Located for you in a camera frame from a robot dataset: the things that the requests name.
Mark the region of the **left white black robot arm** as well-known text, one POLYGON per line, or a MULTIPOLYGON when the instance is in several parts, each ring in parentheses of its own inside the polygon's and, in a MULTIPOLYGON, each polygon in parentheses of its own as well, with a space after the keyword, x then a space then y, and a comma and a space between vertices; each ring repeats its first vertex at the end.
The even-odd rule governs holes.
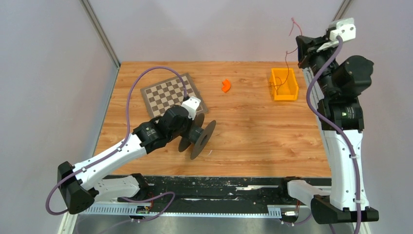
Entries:
POLYGON ((78 214, 95 202, 118 197, 145 201, 149 189, 132 175, 120 180, 106 176, 134 159, 165 147, 177 137, 181 137, 178 151, 183 152, 193 144, 191 158, 196 158, 209 136, 202 129, 204 120, 203 113, 193 116, 185 107, 174 105, 164 115, 141 123, 133 131, 127 130, 124 139, 95 157, 74 165, 67 161, 61 163, 57 168, 57 185, 53 188, 60 191, 67 207, 61 213, 78 214))

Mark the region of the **dark grey cable spool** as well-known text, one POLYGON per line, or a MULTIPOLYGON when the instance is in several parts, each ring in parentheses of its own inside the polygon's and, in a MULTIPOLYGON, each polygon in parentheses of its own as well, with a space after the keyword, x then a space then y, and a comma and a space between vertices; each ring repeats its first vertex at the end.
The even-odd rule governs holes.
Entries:
POLYGON ((211 121, 205 129, 202 125, 205 120, 205 114, 200 113, 195 117, 191 126, 181 134, 181 140, 178 146, 178 151, 185 151, 190 145, 193 146, 190 159, 194 160, 205 148, 209 139, 212 137, 216 126, 216 121, 211 121))

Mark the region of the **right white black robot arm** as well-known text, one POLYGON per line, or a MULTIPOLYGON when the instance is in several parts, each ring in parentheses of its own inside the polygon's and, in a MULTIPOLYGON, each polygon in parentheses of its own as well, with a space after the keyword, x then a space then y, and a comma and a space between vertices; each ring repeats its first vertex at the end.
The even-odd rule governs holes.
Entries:
POLYGON ((372 84, 374 63, 360 55, 338 64, 336 57, 343 39, 323 48, 324 37, 297 36, 298 62, 310 69, 313 78, 306 92, 311 104, 315 85, 323 97, 310 110, 319 118, 321 135, 327 145, 331 169, 331 191, 325 192, 298 177, 286 178, 278 190, 283 203, 297 199, 308 205, 318 224, 376 222, 379 212, 370 206, 363 185, 361 143, 364 130, 363 109, 359 96, 372 84))

